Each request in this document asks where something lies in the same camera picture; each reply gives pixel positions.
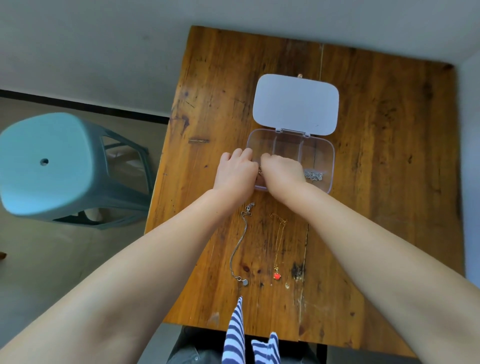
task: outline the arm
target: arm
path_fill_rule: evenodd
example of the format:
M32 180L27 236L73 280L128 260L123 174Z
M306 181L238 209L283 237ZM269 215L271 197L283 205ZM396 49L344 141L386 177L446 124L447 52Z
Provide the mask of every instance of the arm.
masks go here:
M215 185L116 254L0 351L5 363L136 363L207 241L253 192L252 150L224 153Z
M263 155L262 172L269 192L315 228L423 363L478 363L477 287L307 183L298 162Z

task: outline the wooden table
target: wooden table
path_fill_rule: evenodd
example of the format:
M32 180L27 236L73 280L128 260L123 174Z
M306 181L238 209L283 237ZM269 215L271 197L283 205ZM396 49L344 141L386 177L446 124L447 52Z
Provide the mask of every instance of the wooden table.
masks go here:
M340 92L331 195L463 273L456 75L449 64L194 26L183 57L146 231L213 186L224 151L244 148L258 79L277 73ZM245 332L413 355L351 283L330 250L268 193L243 232L241 209L214 233L165 321L226 330L240 295ZM288 220L272 278L277 225Z

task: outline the teal plastic stool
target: teal plastic stool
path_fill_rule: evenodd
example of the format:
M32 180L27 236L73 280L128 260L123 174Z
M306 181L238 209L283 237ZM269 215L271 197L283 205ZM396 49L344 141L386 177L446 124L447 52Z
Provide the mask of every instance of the teal plastic stool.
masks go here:
M105 146L104 136L118 143ZM139 153L148 194L109 176L105 150L117 146ZM0 155L0 197L13 215L104 229L148 214L154 186L148 149L74 115L45 114L11 125L0 134ZM88 219L84 211L97 207L132 214L106 223Z

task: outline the black baseboard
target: black baseboard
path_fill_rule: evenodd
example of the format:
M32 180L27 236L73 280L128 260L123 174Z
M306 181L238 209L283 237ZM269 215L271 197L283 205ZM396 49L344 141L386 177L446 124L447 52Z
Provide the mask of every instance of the black baseboard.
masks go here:
M143 121L156 122L157 124L165 124L165 125L168 124L168 118L165 116L144 114L142 112L136 112L136 111L126 111L126 110L120 110L120 109L106 108L103 106L84 104L82 102L60 100L57 98L30 95L30 94L24 94L21 92L0 90L0 97L36 102L37 104L52 105L52 106L58 106L61 108L95 112L97 114L117 116L119 118L143 120Z

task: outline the gray floor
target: gray floor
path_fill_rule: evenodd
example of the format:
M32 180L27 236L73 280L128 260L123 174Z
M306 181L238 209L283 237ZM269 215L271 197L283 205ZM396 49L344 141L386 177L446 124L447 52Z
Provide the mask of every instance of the gray floor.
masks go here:
M12 123L48 112L69 112L98 123L149 148L156 171L167 127L146 121L62 109L0 98L0 132ZM127 172L137 177L135 163ZM37 318L99 265L139 238L145 220L108 230L14 217L0 205L0 347ZM166 362L180 332L162 324L145 349L141 364ZM329 348L329 364L410 364L416 360L342 348Z

